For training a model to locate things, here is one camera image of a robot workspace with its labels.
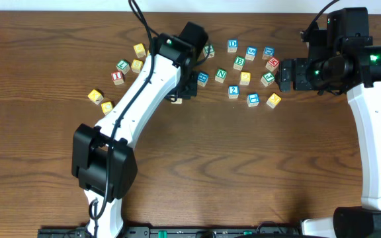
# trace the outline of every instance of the wire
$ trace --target wire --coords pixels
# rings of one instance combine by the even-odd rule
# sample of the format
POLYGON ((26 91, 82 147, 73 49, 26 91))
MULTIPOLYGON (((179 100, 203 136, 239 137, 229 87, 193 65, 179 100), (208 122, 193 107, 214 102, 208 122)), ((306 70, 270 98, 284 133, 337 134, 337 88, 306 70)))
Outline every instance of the wire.
MULTIPOLYGON (((144 21, 142 20, 142 18, 136 13, 136 11, 135 11, 135 8, 133 8, 133 6, 132 6, 132 2, 131 1, 129 1, 129 6, 130 6, 130 8, 132 9, 132 12, 133 12, 133 14, 135 14, 135 16, 136 16, 136 18, 138 18, 138 20, 143 24, 144 23, 144 21)), ((149 28, 149 30, 152 32, 152 33, 154 33, 156 36, 159 36, 159 34, 155 31, 155 30, 153 30, 152 28, 150 28, 150 27, 148 27, 149 28)))
POLYGON ((259 226, 257 227, 257 229, 256 229, 255 231, 256 231, 257 233, 259 233, 259 232, 260 232, 260 229, 261 229, 263 226, 265 226, 266 223, 270 223, 270 224, 276 225, 277 229, 278 229, 282 234, 284 234, 282 228, 280 228, 280 227, 278 226, 278 224, 275 223, 274 221, 263 221, 263 222, 261 222, 261 224, 259 224, 259 226))
MULTIPOLYGON (((149 47, 151 49, 151 52, 155 52, 155 46, 154 46, 153 39, 152 39, 152 36, 151 36, 151 30, 150 30, 150 28, 149 28, 149 26, 148 26, 148 24, 146 22, 146 19, 145 19, 144 15, 142 14, 138 4, 135 2, 135 0, 129 0, 129 5, 132 8, 132 10, 134 11, 134 8, 132 7, 132 3, 135 6, 136 10, 138 11, 139 16, 136 15, 137 18, 144 25, 144 27, 146 29, 146 33, 148 35, 148 40, 149 40, 149 47)), ((110 181, 109 181, 110 180, 110 164, 111 164, 111 157, 112 157, 112 154, 113 154, 113 151, 114 151, 114 143, 113 142, 114 142, 114 138, 116 136, 117 128, 120 127, 121 120, 123 119, 123 117, 127 113, 127 111, 129 110, 129 108, 132 106, 134 101, 139 97, 141 92, 145 89, 146 85, 151 81, 151 77, 153 75, 154 67, 155 67, 155 56, 154 56, 154 53, 152 53, 151 54, 151 69, 149 71, 148 77, 144 81, 144 84, 139 88, 139 90, 136 92, 136 94, 132 97, 130 102, 126 105, 126 107, 124 108, 124 110, 122 111, 120 116, 117 118, 116 122, 114 123, 114 127, 112 129, 111 136, 110 136, 110 141, 108 143, 108 152, 107 152, 107 155, 106 155, 106 173, 105 173, 104 200, 103 200, 103 204, 101 206, 101 210, 99 211, 99 213, 97 215, 94 215, 92 213, 92 209, 91 209, 92 206, 94 206, 95 202, 97 202, 97 200, 93 200, 89 204, 89 217, 92 220, 94 220, 95 227, 96 227, 96 224, 97 224, 97 220, 99 218, 101 218, 101 216, 103 215, 103 213, 105 211, 105 208, 106 208, 106 203, 108 202, 108 195, 109 195, 109 189, 110 189, 110 181)))
POLYGON ((318 18, 320 18, 321 14, 323 14, 330 6, 332 6, 333 4, 337 3, 339 0, 333 0, 331 1, 329 4, 327 4, 318 14, 316 17, 314 17, 314 20, 310 23, 310 25, 308 26, 308 28, 305 30, 305 33, 304 33, 304 40, 306 41, 308 39, 308 37, 310 36, 311 34, 311 31, 312 31, 312 28, 314 27, 314 24, 317 22, 318 18))
POLYGON ((198 62, 196 62, 195 65, 194 65, 193 67, 202 65, 202 64, 206 61, 206 59, 208 59, 208 57, 210 56, 210 53, 211 53, 211 41, 210 41, 209 38, 207 39, 207 41, 208 41, 208 46, 209 46, 209 47, 208 47, 208 52, 206 53, 205 58, 202 59, 202 60, 200 60, 200 61, 198 61, 198 62))

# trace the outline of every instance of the green connector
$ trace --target green connector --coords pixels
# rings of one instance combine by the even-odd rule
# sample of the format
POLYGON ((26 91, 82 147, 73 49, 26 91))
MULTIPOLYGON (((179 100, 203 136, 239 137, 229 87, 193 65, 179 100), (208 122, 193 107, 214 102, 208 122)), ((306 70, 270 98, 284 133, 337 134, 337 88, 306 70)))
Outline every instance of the green connector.
POLYGON ((166 231, 158 231, 158 238, 167 238, 166 231))

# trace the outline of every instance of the toy block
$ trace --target toy block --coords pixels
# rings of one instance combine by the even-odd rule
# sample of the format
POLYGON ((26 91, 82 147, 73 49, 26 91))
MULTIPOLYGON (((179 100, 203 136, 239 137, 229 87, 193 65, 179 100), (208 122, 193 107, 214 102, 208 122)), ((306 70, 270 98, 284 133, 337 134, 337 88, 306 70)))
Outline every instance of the toy block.
POLYGON ((279 97, 277 94, 273 93, 269 99, 267 100, 267 105, 269 105, 271 108, 275 108, 277 104, 282 100, 281 97, 279 97))
POLYGON ((237 99, 239 96, 239 86, 229 86, 229 99, 237 99))
POLYGON ((120 62, 118 62, 116 67, 117 67, 117 70, 121 71, 123 74, 127 74, 127 72, 129 72, 130 70, 129 63, 124 59, 120 60, 120 62))
POLYGON ((143 65, 144 65, 144 63, 142 61, 137 60, 137 59, 133 59, 132 71, 135 73, 140 73, 143 65))
POLYGON ((171 104, 182 104, 182 99, 178 98, 175 102, 171 102, 171 104))
POLYGON ((91 101, 96 105, 98 105, 104 99, 103 95, 96 89, 93 89, 91 93, 87 95, 87 97, 91 99, 91 101))
POLYGON ((246 102, 248 103, 248 107, 257 106, 259 104, 258 93, 251 93, 248 95, 246 102))
POLYGON ((145 48, 144 48, 144 45, 142 43, 133 46, 133 49, 135 49, 135 53, 136 53, 136 56, 138 58, 142 58, 142 57, 146 56, 145 48))
POLYGON ((256 55, 257 55, 257 49, 255 47, 249 46, 248 49, 246 50, 245 59, 254 60, 256 55))
POLYGON ((104 114, 108 114, 112 111, 112 109, 114 108, 112 103, 111 102, 104 102, 101 104, 101 108, 103 108, 103 112, 104 114))
POLYGON ((237 40, 228 40, 228 52, 234 53, 237 51, 237 40))
POLYGON ((236 56, 235 63, 233 64, 233 68, 237 70, 242 70, 243 65, 245 65, 245 58, 236 56))
POLYGON ((264 86, 269 86, 275 81, 275 77, 271 72, 268 72, 264 74, 261 78, 261 82, 264 84, 264 86))
MULTIPOLYGON (((208 56, 208 59, 211 58, 211 57, 214 57, 214 47, 212 45, 211 46, 211 49, 210 49, 210 55, 208 56)), ((205 46, 204 47, 204 56, 206 57, 206 55, 208 54, 208 46, 205 46)))
POLYGON ((208 74, 200 72, 198 74, 198 85, 205 87, 207 82, 208 82, 208 74))
POLYGON ((223 83, 224 82, 224 79, 226 79, 226 76, 228 75, 228 72, 224 69, 218 69, 217 70, 217 73, 216 73, 216 77, 215 77, 215 80, 217 82, 221 82, 223 83))
POLYGON ((120 85, 124 83, 124 78, 122 72, 111 73, 112 81, 115 85, 120 85))
POLYGON ((251 81, 251 73, 249 72, 241 72, 241 81, 240 85, 249 85, 249 82, 251 81))
POLYGON ((272 57, 268 62, 267 62, 267 65, 265 66, 268 70, 270 71, 274 71, 275 69, 277 69, 278 67, 278 64, 279 64, 279 60, 272 57))
POLYGON ((264 53, 263 53, 263 60, 269 60, 271 57, 275 55, 275 49, 272 47, 266 47, 264 48, 264 53))

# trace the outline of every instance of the yellow block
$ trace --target yellow block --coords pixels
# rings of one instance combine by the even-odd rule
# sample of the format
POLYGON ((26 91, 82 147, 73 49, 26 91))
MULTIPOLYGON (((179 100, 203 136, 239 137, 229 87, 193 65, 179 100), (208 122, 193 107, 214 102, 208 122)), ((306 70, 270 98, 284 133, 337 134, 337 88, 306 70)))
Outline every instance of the yellow block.
POLYGON ((277 104, 282 100, 281 97, 279 97, 277 94, 273 93, 268 101, 267 101, 267 105, 269 105, 271 108, 274 108, 277 106, 277 104))
POLYGON ((103 112, 104 114, 108 114, 112 111, 112 109, 114 108, 112 103, 111 102, 104 102, 101 104, 101 108, 103 108, 103 112))
POLYGON ((135 73, 140 73, 140 70, 142 69, 143 62, 137 59, 133 59, 132 62, 132 71, 135 73))
POLYGON ((91 99, 91 101, 93 101, 96 105, 98 105, 104 99, 102 94, 100 94, 100 92, 98 92, 96 89, 93 89, 91 93, 87 95, 87 97, 91 99))
POLYGON ((241 81, 240 85, 248 85, 251 81, 251 73, 250 72, 241 72, 241 81))
POLYGON ((144 48, 144 45, 142 43, 133 46, 133 48, 135 49, 135 53, 136 53, 136 56, 138 58, 146 56, 146 54, 145 54, 145 48, 144 48))

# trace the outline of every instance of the wooden table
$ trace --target wooden table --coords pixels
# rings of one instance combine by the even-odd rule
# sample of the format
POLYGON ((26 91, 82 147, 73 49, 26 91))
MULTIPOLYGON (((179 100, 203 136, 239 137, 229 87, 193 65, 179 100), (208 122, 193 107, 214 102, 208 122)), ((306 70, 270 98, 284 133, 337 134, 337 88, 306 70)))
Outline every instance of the wooden table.
MULTIPOLYGON (((216 49, 201 67, 207 86, 182 105, 162 102, 136 148, 138 175, 124 198, 128 221, 154 226, 248 226, 331 216, 360 205, 362 171, 355 122, 346 96, 280 93, 259 81, 265 46, 279 59, 302 58, 299 31, 313 15, 148 13, 158 32, 179 34, 187 21, 205 27, 216 49), (227 39, 238 38, 236 54, 227 39), (237 100, 233 59, 258 47, 250 86, 237 100), (224 84, 216 70, 228 71, 224 84), (261 103, 248 108, 249 93, 261 103), (265 101, 278 93, 273 110, 265 101)), ((370 16, 381 44, 381 16, 370 16)), ((40 227, 89 220, 72 177, 71 142, 80 123, 104 115, 87 98, 98 88, 118 102, 137 74, 115 87, 110 74, 133 45, 148 39, 132 13, 0 12, 0 237, 35 237, 40 227)))

